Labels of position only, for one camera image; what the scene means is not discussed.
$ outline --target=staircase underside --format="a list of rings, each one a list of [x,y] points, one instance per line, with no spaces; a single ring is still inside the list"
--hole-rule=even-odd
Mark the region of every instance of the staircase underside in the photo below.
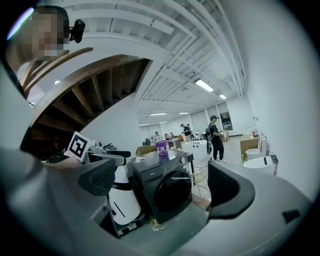
[[[67,76],[34,106],[31,153],[46,160],[67,148],[74,132],[136,91],[148,62],[116,55]]]

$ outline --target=washing machine door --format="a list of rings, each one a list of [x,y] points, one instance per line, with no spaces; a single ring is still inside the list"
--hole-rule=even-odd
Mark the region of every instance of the washing machine door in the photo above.
[[[191,193],[191,179],[188,173],[177,171],[163,179],[155,194],[156,207],[164,212],[180,208]]]

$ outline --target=white wall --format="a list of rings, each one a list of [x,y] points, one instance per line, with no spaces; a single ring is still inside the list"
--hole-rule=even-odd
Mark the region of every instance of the white wall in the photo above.
[[[175,136],[178,136],[181,134],[181,131],[183,130],[180,126],[181,124],[184,124],[185,126],[187,124],[190,124],[191,130],[194,130],[193,122],[191,119],[190,114],[182,115],[180,118],[177,118],[175,120],[165,122],[165,123],[160,123],[161,131],[163,136],[165,134],[170,134],[173,133]]]
[[[89,123],[81,133],[103,145],[112,143],[118,150],[130,151],[135,157],[137,147],[142,146],[133,95],[113,105]]]
[[[221,3],[243,58],[258,129],[279,160],[277,175],[314,200],[320,185],[318,54],[303,27],[275,1]]]
[[[191,115],[193,127],[196,131],[204,132],[209,125],[206,117],[206,112],[204,110],[199,111]]]
[[[142,145],[142,142],[146,141],[146,138],[150,138],[150,135],[149,135],[147,126],[140,126],[139,131],[140,131],[140,141]]]
[[[249,133],[250,125],[254,123],[254,115],[247,96],[228,99],[226,105],[233,128],[233,130],[229,131],[229,134],[238,135]]]

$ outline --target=white ceiling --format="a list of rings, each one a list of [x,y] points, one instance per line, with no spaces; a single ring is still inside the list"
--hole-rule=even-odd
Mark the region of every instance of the white ceiling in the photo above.
[[[152,70],[154,74],[149,74],[152,76],[151,82],[139,88],[139,97],[136,98],[139,122],[157,124],[176,119],[179,117],[179,112],[194,113],[223,102],[224,100],[219,98],[220,94],[229,99],[246,92],[241,57],[236,43],[232,40],[233,32],[228,26],[228,21],[221,15],[221,7],[218,8],[219,2],[198,1],[213,18],[212,21],[190,4],[193,1],[197,2],[196,0],[52,0],[49,4],[64,7],[68,12],[71,26],[76,19],[85,22],[82,41],[87,42],[85,39],[91,38],[95,43],[100,42],[103,44],[102,47],[108,48],[110,45],[105,44],[106,41],[102,40],[102,36],[122,35],[123,38],[156,45],[168,53],[168,58],[161,61],[159,68]],[[177,7],[173,6],[172,2],[178,4]],[[86,47],[84,44],[72,42],[67,48],[72,52]],[[87,56],[78,56],[78,59],[68,61],[59,70],[49,73],[42,83],[31,90],[28,100],[39,100],[48,91],[48,84],[53,84],[57,77],[61,80],[74,69],[105,58],[106,54],[102,54],[101,50],[99,51],[97,47],[93,49],[93,52],[84,54]],[[198,78],[208,83],[214,91],[208,92],[197,86],[194,81]],[[150,113],[157,112],[168,114],[150,116]]]

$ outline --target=camera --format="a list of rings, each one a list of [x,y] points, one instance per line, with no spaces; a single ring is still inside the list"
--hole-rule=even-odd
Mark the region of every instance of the camera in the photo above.
[[[81,42],[85,31],[86,24],[82,19],[77,19],[74,26],[69,27],[70,41],[75,41],[77,44]]]

